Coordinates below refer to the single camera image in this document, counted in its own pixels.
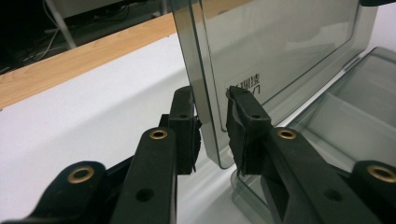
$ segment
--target brass screw insert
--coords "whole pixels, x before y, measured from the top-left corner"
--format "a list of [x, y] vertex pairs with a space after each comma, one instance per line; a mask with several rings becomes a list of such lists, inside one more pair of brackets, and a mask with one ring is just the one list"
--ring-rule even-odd
[[79, 184], [89, 180], [95, 171], [91, 166], [81, 166], [74, 169], [69, 176], [67, 177], [67, 181], [71, 184]]
[[370, 173], [370, 175], [379, 180], [388, 183], [396, 183], [396, 174], [386, 167], [371, 165], [367, 167], [367, 171]]
[[149, 137], [155, 140], [164, 139], [168, 136], [168, 132], [166, 130], [154, 130], [149, 134]]
[[289, 130], [279, 130], [277, 131], [277, 135], [284, 139], [294, 139], [297, 137], [296, 133]]

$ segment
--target tinted plastic lid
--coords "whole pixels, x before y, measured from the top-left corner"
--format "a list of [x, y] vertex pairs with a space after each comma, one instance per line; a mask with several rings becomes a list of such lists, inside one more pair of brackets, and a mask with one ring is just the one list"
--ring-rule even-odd
[[171, 4], [206, 153], [221, 168], [233, 164], [227, 88], [251, 91], [277, 125], [366, 48], [376, 13], [357, 0]]

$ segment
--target wooden edge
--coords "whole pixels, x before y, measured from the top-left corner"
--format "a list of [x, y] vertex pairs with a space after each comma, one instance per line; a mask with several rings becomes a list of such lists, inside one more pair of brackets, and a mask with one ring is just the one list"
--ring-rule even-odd
[[0, 109], [176, 32], [173, 15], [146, 21], [0, 76]]

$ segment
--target screw hole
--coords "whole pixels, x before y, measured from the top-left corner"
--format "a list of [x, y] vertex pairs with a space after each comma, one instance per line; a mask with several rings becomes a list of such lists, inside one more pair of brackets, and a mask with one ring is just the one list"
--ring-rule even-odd
[[152, 189], [140, 189], [135, 195], [136, 199], [141, 203], [150, 201], [153, 196], [154, 191]]
[[166, 136], [168, 136], [168, 132], [165, 130], [154, 130], [149, 134], [150, 138], [152, 139], [164, 139]]
[[89, 180], [94, 173], [95, 171], [91, 166], [78, 167], [69, 174], [67, 181], [71, 184], [79, 184]]
[[343, 200], [343, 196], [335, 189], [326, 189], [323, 194], [332, 201], [341, 202]]
[[296, 133], [288, 130], [280, 130], [277, 132], [277, 135], [285, 139], [294, 139], [297, 136]]
[[367, 167], [367, 171], [373, 177], [388, 182], [388, 183], [396, 183], [396, 174], [393, 173], [390, 169], [378, 166], [378, 165], [371, 165]]

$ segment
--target transparent plastic box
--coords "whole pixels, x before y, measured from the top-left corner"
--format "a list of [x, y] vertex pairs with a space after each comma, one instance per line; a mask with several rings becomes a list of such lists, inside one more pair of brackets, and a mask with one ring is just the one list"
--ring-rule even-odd
[[[350, 172], [361, 160], [396, 166], [396, 56], [386, 49], [360, 56], [376, 7], [358, 0], [171, 4], [206, 154], [219, 167], [233, 164], [225, 127], [230, 86], [251, 91], [273, 125], [300, 131], [335, 167]], [[234, 174], [233, 198], [270, 216], [258, 178]], [[271, 222], [267, 215], [257, 218]]]

